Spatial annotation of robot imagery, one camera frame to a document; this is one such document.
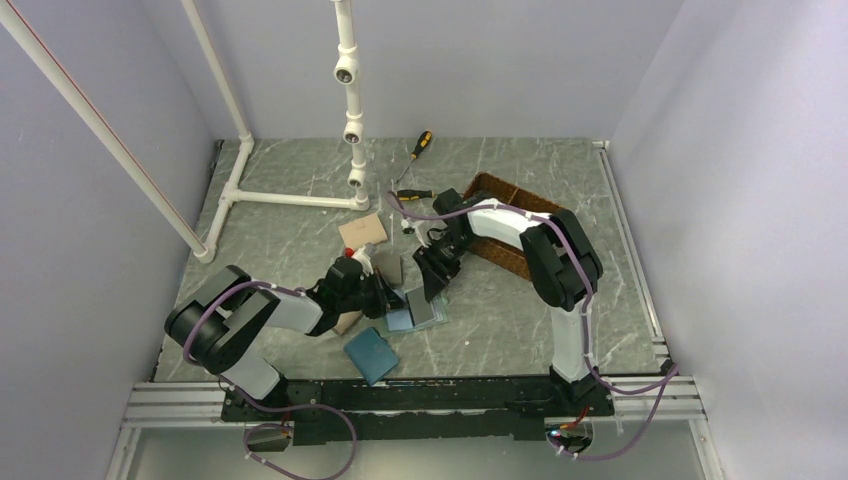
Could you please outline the green card holder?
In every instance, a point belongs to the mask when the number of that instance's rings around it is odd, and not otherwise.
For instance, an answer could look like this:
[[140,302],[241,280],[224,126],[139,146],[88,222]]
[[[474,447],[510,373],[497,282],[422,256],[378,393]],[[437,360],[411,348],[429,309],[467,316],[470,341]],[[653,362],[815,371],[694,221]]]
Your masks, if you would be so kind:
[[427,301],[423,287],[408,291],[398,291],[404,301],[401,309],[392,310],[385,316],[389,333],[409,333],[449,321],[447,301],[443,294]]

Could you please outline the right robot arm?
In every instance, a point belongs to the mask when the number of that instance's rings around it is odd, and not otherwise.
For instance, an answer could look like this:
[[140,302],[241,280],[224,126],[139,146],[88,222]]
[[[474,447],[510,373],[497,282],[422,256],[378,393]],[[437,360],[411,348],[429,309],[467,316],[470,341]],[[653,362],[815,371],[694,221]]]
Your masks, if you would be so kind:
[[578,413],[598,385],[585,316],[603,266],[575,214],[528,211],[484,194],[463,199],[453,189],[438,194],[433,208],[446,230],[413,254],[424,298],[433,300],[449,285],[475,242],[492,239],[520,250],[530,282],[551,315],[552,404],[564,415]]

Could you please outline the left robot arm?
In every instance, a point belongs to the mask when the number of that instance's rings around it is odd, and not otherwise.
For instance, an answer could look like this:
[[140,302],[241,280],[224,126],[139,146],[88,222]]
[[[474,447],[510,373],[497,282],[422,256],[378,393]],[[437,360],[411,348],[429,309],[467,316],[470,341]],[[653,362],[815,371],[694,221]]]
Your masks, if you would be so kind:
[[288,381],[253,346],[270,321],[317,337],[346,313],[378,318],[404,304],[379,271],[368,272],[350,257],[337,258],[307,289],[257,280],[228,265],[171,311],[164,331],[187,363],[233,384],[258,417],[272,420],[289,403]]

